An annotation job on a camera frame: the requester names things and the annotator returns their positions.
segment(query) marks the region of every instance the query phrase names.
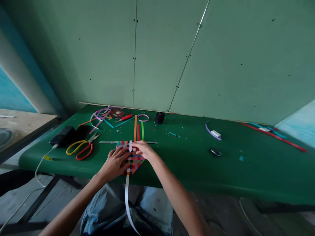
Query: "blue wall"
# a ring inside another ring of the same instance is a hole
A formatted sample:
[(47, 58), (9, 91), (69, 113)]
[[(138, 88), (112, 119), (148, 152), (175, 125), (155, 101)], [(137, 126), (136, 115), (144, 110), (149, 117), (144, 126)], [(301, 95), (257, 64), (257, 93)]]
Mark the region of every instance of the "blue wall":
[(32, 104), (0, 68), (0, 108), (37, 112)]
[(315, 100), (284, 119), (276, 127), (315, 148)]
[(62, 104), (59, 102), (50, 84), (47, 82), (41, 69), (38, 67), (31, 52), (26, 46), (23, 38), (21, 37), (19, 32), (16, 30), (15, 26), (13, 25), (8, 14), (5, 12), (1, 4), (0, 4), (0, 28), (3, 30), (8, 40), (16, 49), (21, 59), (24, 61), (25, 65), (30, 70), (34, 79), (39, 84), (39, 86), (41, 87), (45, 95), (47, 96), (48, 100), (57, 111), (58, 115), (64, 119), (67, 119), (68, 115), (66, 114)]

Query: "yellow scissors handle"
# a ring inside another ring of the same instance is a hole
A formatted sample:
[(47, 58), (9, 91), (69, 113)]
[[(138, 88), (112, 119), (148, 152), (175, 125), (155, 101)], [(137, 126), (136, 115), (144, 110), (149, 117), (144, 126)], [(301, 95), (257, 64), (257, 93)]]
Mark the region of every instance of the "yellow scissors handle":
[[(88, 141), (86, 141), (86, 140), (81, 140), (81, 141), (77, 141), (77, 142), (71, 144), (71, 145), (67, 148), (66, 154), (67, 154), (67, 155), (72, 155), (72, 154), (74, 154), (83, 144), (85, 144), (85, 143), (87, 143), (87, 142), (88, 142)], [(70, 148), (72, 148), (74, 145), (76, 145), (76, 144), (78, 144), (78, 143), (81, 143), (81, 144), (80, 144), (79, 146), (77, 146), (77, 148), (74, 149), (73, 152), (69, 152)]]

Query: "red paper strip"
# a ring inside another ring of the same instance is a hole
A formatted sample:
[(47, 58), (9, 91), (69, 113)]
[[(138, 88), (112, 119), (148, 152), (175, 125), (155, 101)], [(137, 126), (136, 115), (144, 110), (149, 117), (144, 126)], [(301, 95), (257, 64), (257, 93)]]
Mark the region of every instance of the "red paper strip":
[(281, 141), (283, 141), (283, 142), (285, 142), (285, 143), (287, 143), (287, 144), (292, 145), (293, 147), (297, 148), (298, 150), (300, 150), (300, 151), (302, 151), (302, 152), (307, 152), (307, 150), (305, 150), (304, 148), (302, 148), (302, 147), (300, 147), (300, 146), (298, 146), (298, 145), (296, 145), (296, 144), (294, 144), (294, 143), (292, 143), (292, 142), (290, 142), (290, 141), (287, 141), (287, 140), (285, 140), (285, 139), (283, 139), (283, 138), (280, 138), (279, 136), (274, 135), (273, 133), (269, 133), (269, 132), (263, 131), (263, 130), (261, 130), (261, 129), (257, 129), (257, 128), (252, 127), (252, 126), (247, 125), (247, 124), (243, 124), (243, 123), (239, 123), (239, 124), (244, 125), (244, 126), (247, 126), (247, 127), (250, 127), (250, 128), (252, 128), (252, 129), (257, 130), (257, 131), (260, 131), (260, 132), (262, 132), (262, 133), (268, 134), (268, 135), (270, 135), (270, 136), (272, 136), (272, 137), (275, 137), (275, 138), (277, 138), (277, 139), (279, 139), (279, 140), (281, 140)]
[(140, 124), (138, 124), (138, 141), (140, 141)]

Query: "blue paper strip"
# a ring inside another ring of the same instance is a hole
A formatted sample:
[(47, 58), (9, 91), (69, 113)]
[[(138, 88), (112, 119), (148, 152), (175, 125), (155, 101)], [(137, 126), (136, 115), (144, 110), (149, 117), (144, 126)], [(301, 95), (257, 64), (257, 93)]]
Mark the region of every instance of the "blue paper strip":
[(169, 132), (169, 133), (180, 138), (180, 136), (178, 136), (177, 134), (174, 134), (172, 132)]
[(283, 139), (287, 138), (286, 136), (284, 136), (284, 135), (278, 133), (277, 131), (275, 131), (273, 128), (271, 128), (269, 126), (267, 128), (270, 129), (271, 131), (273, 131), (275, 133), (275, 135), (279, 136), (280, 138), (283, 138)]
[(255, 126), (259, 127), (259, 128), (264, 128), (264, 127), (262, 127), (261, 125), (256, 124), (256, 123), (254, 123), (254, 122), (250, 122), (250, 124), (255, 125)]
[(132, 120), (132, 119), (134, 119), (134, 118), (135, 118), (135, 117), (132, 117), (132, 118), (130, 118), (130, 119), (128, 119), (128, 120), (126, 120), (126, 121), (120, 123), (119, 125), (116, 125), (116, 128), (117, 128), (118, 126), (120, 126), (120, 125), (122, 125), (122, 124), (124, 124), (124, 123), (126, 123), (126, 122), (128, 122), (128, 121), (130, 121), (130, 120)]
[(107, 120), (104, 119), (104, 121), (112, 128), (114, 128), (114, 126), (112, 126)]

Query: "green table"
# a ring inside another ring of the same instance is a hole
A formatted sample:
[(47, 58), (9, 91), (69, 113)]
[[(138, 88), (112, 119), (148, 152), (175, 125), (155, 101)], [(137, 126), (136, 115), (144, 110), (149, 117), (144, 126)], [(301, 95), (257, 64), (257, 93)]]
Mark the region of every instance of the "green table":
[[(77, 128), (101, 108), (104, 107), (85, 106), (25, 151), (19, 160), (20, 167), (35, 170), (42, 156), (52, 147), (49, 141), (64, 126)], [(150, 117), (150, 120), (144, 123), (144, 140), (158, 142), (151, 144), (152, 148), (188, 190), (315, 205), (315, 150), (288, 135), (288, 140), (308, 152), (301, 152), (289, 144), (237, 122), (165, 114), (163, 124), (158, 125), (154, 123), (156, 112), (129, 109), (124, 111), (134, 115), (144, 113)], [(209, 129), (219, 132), (223, 137), (222, 141), (208, 133), (205, 128), (208, 120)], [(75, 155), (66, 155), (66, 148), (57, 148), (49, 156), (60, 160), (44, 160), (39, 171), (92, 178), (106, 161), (108, 152), (116, 147), (116, 144), (98, 142), (132, 140), (134, 119), (114, 129), (103, 122), (99, 128), (102, 135), (94, 141), (95, 147), (90, 157), (77, 161)], [(169, 131), (181, 137), (175, 137), (169, 134)], [(211, 147), (220, 150), (222, 156), (211, 154)], [(239, 160), (240, 156), (244, 157), (243, 161)], [(118, 177), (116, 181), (124, 183), (125, 176)], [(131, 176), (130, 183), (161, 187), (148, 161)]]

